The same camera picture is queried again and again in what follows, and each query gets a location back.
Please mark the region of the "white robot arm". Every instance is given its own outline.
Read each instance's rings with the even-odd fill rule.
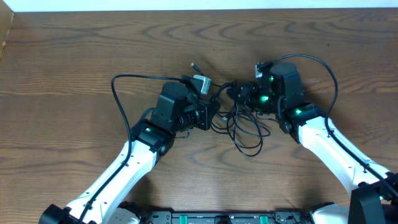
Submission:
[[[102,173],[102,175],[78,198],[68,203],[67,207],[71,208],[70,215],[73,217],[80,217],[87,201],[93,196],[95,192],[109,179],[110,175],[120,166],[127,155],[129,142],[124,144],[119,156],[113,163]],[[102,192],[97,196],[96,200],[87,211],[83,223],[94,221],[97,224],[108,223],[115,209],[119,206],[127,193],[130,192],[132,187],[137,181],[148,173],[155,166],[157,152],[150,151],[150,146],[140,142],[132,142],[131,158],[126,166],[106,185]],[[125,221],[124,216],[113,218],[113,222]]]
[[[337,130],[331,119],[328,120],[329,127],[334,130],[335,136],[361,160],[367,162],[379,175],[387,178],[389,172],[385,167],[377,164],[371,158],[363,154],[353,143],[351,143],[341,132]],[[364,170],[347,152],[345,152],[336,141],[331,138],[325,127],[325,118],[321,116],[306,121],[306,124],[298,127],[298,138],[300,143],[312,151],[332,171],[337,179],[343,184],[347,193],[358,188],[359,183],[373,184],[379,179]]]

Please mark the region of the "wooden table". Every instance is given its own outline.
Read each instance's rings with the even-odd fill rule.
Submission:
[[[37,223],[51,203],[80,195],[125,140],[111,77],[193,75],[253,80],[256,62],[301,52],[324,59],[340,85],[331,118],[364,153],[397,172],[398,9],[18,13],[0,64],[0,223]],[[327,109],[325,69],[297,63],[311,100]],[[131,124],[163,82],[125,78]],[[262,152],[194,129],[126,200],[175,210],[307,208],[349,197],[326,166],[276,124]]]

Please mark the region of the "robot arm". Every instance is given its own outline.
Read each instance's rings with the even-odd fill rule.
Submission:
[[[128,149],[129,142],[124,144],[119,156],[113,163],[102,173],[102,175],[78,198],[68,203],[70,215],[79,217],[87,201],[93,194],[103,185],[110,175],[123,162]],[[113,178],[113,180],[102,190],[97,196],[91,208],[87,211],[83,223],[94,221],[96,223],[108,223],[111,215],[125,198],[137,181],[148,173],[155,166],[157,152],[150,150],[151,146],[146,145],[139,140],[132,142],[131,158],[122,170]]]
[[[127,164],[116,172],[121,164],[125,163],[129,141],[91,187],[63,210],[55,205],[49,206],[42,214],[40,224],[74,224],[78,223],[80,217],[82,223],[90,224],[108,223],[110,220],[112,223],[139,221],[135,216],[114,215],[123,198],[137,181],[166,155],[174,143],[177,131],[194,127],[210,129],[211,120],[220,108],[219,103],[201,100],[199,97],[207,94],[211,83],[209,78],[200,75],[195,75],[193,78],[183,76],[180,82],[165,83],[151,119],[142,118],[131,128],[131,155]],[[90,205],[88,202],[92,198],[95,200]]]
[[[378,174],[387,178],[386,173],[389,172],[388,169],[377,164],[355,147],[353,143],[336,129],[331,119],[329,119],[328,122],[330,128],[334,130],[335,136],[351,152],[355,153],[363,161],[366,161]],[[306,121],[303,126],[299,126],[298,139],[304,147],[319,157],[350,195],[351,191],[357,189],[362,182],[373,184],[379,181],[379,179],[375,178],[371,173],[365,171],[358,162],[348,155],[347,152],[328,135],[325,129],[325,118],[319,116]]]

